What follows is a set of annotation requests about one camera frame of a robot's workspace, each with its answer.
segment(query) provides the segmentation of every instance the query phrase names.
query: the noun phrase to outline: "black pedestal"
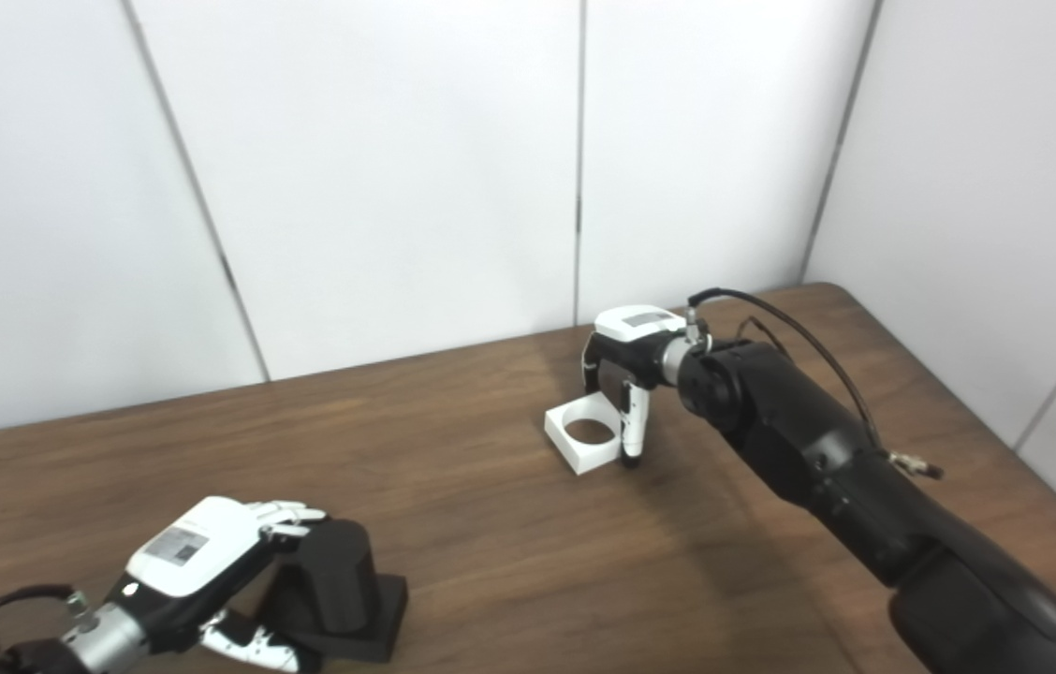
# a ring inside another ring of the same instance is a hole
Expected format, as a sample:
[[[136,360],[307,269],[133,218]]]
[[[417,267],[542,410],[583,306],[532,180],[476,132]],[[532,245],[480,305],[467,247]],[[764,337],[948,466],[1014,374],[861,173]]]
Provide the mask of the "black pedestal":
[[[406,609],[408,581],[375,573],[365,529],[336,520],[279,567],[259,620],[329,660],[390,661]]]

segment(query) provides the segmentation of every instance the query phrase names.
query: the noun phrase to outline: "white square block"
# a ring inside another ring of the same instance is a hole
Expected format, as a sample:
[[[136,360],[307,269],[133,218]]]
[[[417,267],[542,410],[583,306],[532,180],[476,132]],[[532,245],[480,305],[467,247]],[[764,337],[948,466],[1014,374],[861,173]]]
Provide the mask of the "white square block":
[[[604,425],[615,437],[598,445],[572,438],[565,427],[580,419],[590,419]],[[601,465],[610,464],[619,456],[621,447],[619,410],[615,409],[612,402],[599,391],[546,411],[545,432],[576,474],[583,474]]]

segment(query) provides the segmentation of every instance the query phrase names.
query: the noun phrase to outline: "wooden table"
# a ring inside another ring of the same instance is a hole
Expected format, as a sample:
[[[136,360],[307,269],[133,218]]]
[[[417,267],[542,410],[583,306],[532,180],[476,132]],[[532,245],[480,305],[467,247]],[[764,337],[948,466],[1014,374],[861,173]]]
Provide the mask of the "wooden table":
[[[767,295],[835,351],[884,439],[946,466],[922,487],[1056,586],[1056,497],[836,286]],[[751,313],[708,304],[719,334]],[[777,329],[777,321],[768,321]],[[813,351],[777,329],[841,399]],[[922,671],[887,591],[720,436],[654,397],[644,464],[574,478],[541,430],[582,393],[588,329],[0,431],[0,593],[103,596],[204,495],[300,499],[370,529],[412,600],[390,667],[417,673]],[[243,601],[256,601],[258,589]],[[62,626],[14,606],[5,640]],[[138,671],[257,671],[194,650]]]

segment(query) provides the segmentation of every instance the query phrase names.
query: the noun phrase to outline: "robotic hand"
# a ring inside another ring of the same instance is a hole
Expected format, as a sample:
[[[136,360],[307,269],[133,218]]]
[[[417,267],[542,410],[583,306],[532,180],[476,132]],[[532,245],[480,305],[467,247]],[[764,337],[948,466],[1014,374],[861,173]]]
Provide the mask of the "robotic hand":
[[[696,306],[717,296],[752,302],[806,337],[853,393],[865,424],[780,345],[712,337]],[[606,389],[600,376],[608,370],[619,380],[608,397],[621,413],[621,460],[630,468],[642,453],[648,393],[677,389],[773,493],[807,509],[893,589],[890,619],[927,670],[1056,673],[1056,595],[906,479],[942,471],[880,445],[848,375],[784,312],[724,289],[692,296],[685,319],[658,307],[609,310],[596,320],[582,370],[588,393]]]
[[[208,497],[131,556],[99,610],[81,606],[62,638],[7,649],[0,673],[125,674],[148,655],[197,643],[270,670],[319,670],[318,654],[225,604],[325,519],[297,502]]]

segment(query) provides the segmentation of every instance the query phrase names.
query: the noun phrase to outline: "black robotic arm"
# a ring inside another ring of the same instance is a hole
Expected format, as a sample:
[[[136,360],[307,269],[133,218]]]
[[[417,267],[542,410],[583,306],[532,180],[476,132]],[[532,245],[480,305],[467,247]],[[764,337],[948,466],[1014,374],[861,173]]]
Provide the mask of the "black robotic arm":
[[[692,307],[714,295],[695,296]],[[935,468],[879,447],[874,431],[771,344],[714,340],[694,308],[683,330],[626,342],[610,334],[597,321],[583,358],[588,389],[600,359],[635,387],[677,389],[773,493],[814,516],[893,589],[890,619],[927,670],[1056,673],[1056,594],[895,465]]]

